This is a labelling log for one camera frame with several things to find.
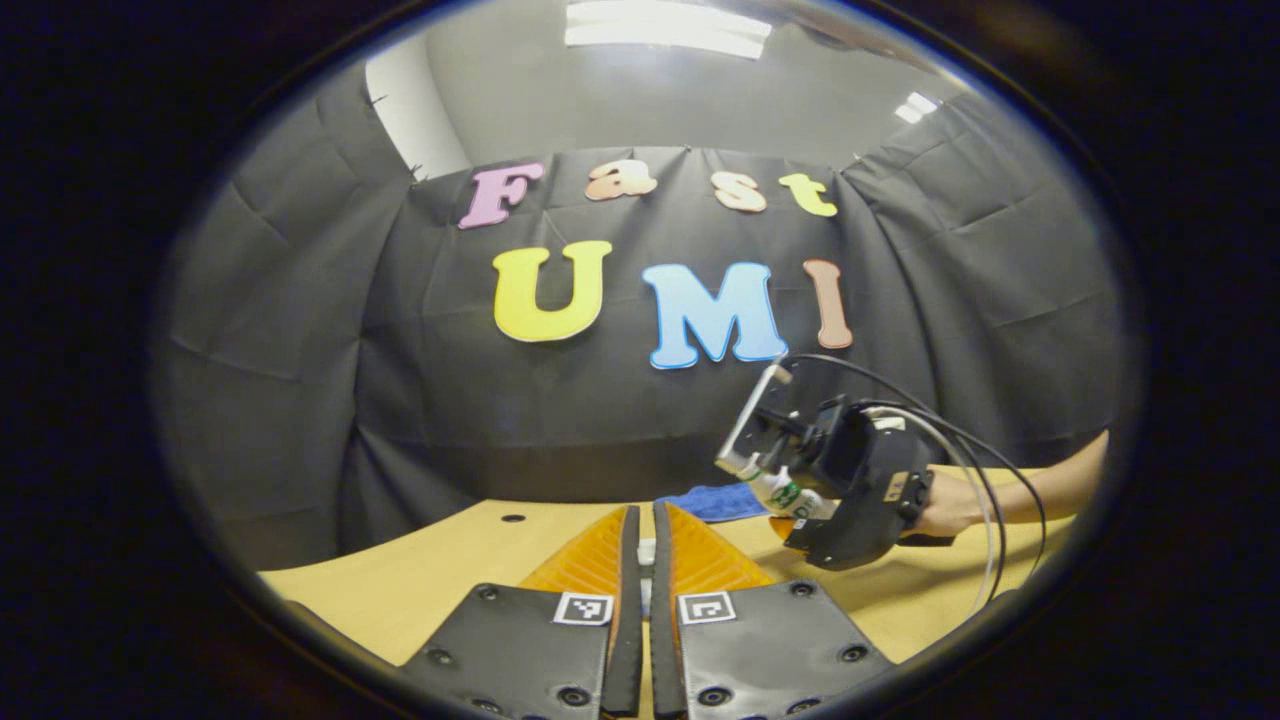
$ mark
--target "table surface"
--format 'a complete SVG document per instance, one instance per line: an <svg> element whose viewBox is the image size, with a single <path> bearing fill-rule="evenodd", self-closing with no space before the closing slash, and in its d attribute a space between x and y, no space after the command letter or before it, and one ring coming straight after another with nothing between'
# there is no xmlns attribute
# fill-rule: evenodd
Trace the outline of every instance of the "table surface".
<svg viewBox="0 0 1280 720"><path fill-rule="evenodd" d="M1016 482L1007 471L988 475L993 484ZM403 665L474 585L518 585L561 546L622 505L627 503L486 500L361 552L259 575L282 597L307 606L374 655ZM654 537L652 503L631 505L641 509L640 537ZM504 521L507 515L525 520ZM1070 521L1048 523L1047 553L1062 543ZM767 516L710 527L776 580L817 580L893 662L924 650L968 618L987 560L983 525L960 533L951 547L893 547L869 565L838 573L806 565L783 548ZM1007 541L1002 589L1019 587L1030 571L1039 524L1009 525ZM640 701L640 716L652 716L648 624Z"/></svg>

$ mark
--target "blue letter m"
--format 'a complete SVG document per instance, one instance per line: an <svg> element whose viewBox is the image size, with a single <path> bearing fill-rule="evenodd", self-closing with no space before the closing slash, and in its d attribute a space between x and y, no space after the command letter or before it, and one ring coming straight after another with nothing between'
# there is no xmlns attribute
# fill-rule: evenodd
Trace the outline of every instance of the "blue letter m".
<svg viewBox="0 0 1280 720"><path fill-rule="evenodd" d="M685 265L654 265L645 268L640 277L658 296L658 350L649 356L654 368L671 370L698 363L698 351L685 337L685 324L717 363L728 350L735 322L733 355L739 360L773 360L787 351L787 343L778 337L773 324L767 284L769 269L764 265L730 265L719 297L712 297Z"/></svg>

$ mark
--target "yellow letter u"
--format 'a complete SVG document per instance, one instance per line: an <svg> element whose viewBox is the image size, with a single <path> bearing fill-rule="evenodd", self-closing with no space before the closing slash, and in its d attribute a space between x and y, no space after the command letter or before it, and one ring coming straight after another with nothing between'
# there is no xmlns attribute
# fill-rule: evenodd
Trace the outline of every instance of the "yellow letter u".
<svg viewBox="0 0 1280 720"><path fill-rule="evenodd" d="M498 291L493 299L493 319L498 329L524 342L564 340L591 327L604 299L604 256L613 245L588 240L564 246L573 261L573 297L561 310L538 307L538 268L550 258L545 247L509 250L493 259L498 269Z"/></svg>

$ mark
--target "hand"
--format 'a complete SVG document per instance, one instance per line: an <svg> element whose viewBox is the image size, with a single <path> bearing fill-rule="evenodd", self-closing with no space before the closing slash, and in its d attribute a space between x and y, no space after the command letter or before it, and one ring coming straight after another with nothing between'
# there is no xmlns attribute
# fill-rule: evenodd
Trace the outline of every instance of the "hand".
<svg viewBox="0 0 1280 720"><path fill-rule="evenodd" d="M982 521L982 509L969 483L951 475L933 471L933 487L924 511L915 527L904 536L925 534L955 537L969 525Z"/></svg>

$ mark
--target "black backdrop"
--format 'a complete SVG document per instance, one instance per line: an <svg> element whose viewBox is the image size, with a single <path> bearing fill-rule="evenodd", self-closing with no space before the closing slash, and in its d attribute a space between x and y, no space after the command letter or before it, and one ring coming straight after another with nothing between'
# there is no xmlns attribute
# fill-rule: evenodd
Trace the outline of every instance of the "black backdrop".
<svg viewBox="0 0 1280 720"><path fill-rule="evenodd" d="M1270 565L1265 523L1242 493L1265 496L1275 466L1274 388L1258 383L1274 372L1260 351L1270 269L1257 261L1270 251L1272 174L1258 149L1274 133L1256 101L1274 19L1262 5L1153 14L1046 0L1068 29L1025 42L979 22L1004 0L893 5L1023 83L1097 154L1132 222L1155 351L1134 480L1088 544L1092 561L1055 602L1014 612L1020 632L980 638L966 650L989 652L892 715L1267 715L1274 647L1252 624ZM24 348L10 356L20 421L5 503L18 716L403 716L264 596L246 610L250 585L168 489L143 382L146 288L243 109L398 6L228 0L134 17L49 4L6 27L12 47L37 50L24 65L35 76L5 95L13 149L35 168L14 188L19 232L5 246ZM1082 65L1064 37L1101 53ZM1239 492L1206 492L1219 487Z"/></svg>
<svg viewBox="0 0 1280 720"><path fill-rule="evenodd" d="M593 168L646 163L658 187L589 200ZM547 174L500 224L460 229L475 172ZM714 172L768 200L740 213ZM827 187L835 218L777 179ZM607 240L586 331L524 343L494 323L500 252L547 247L538 301L572 296L566 243ZM732 478L716 450L759 375L730 354L658 370L654 291L678 263L713 295L733 263L769 268L792 351L824 351L808 259L841 268L851 347L1023 466L1068 456L1115 420L1134 357L1116 243L1092 199L1020 124L961 97L841 170L745 152L613 147L520 158L410 184L361 67L250 149L178 243L155 347L175 465L259 569L385 542L480 498L607 502ZM827 366L827 393L893 397ZM1128 382L1130 387L1123 388Z"/></svg>

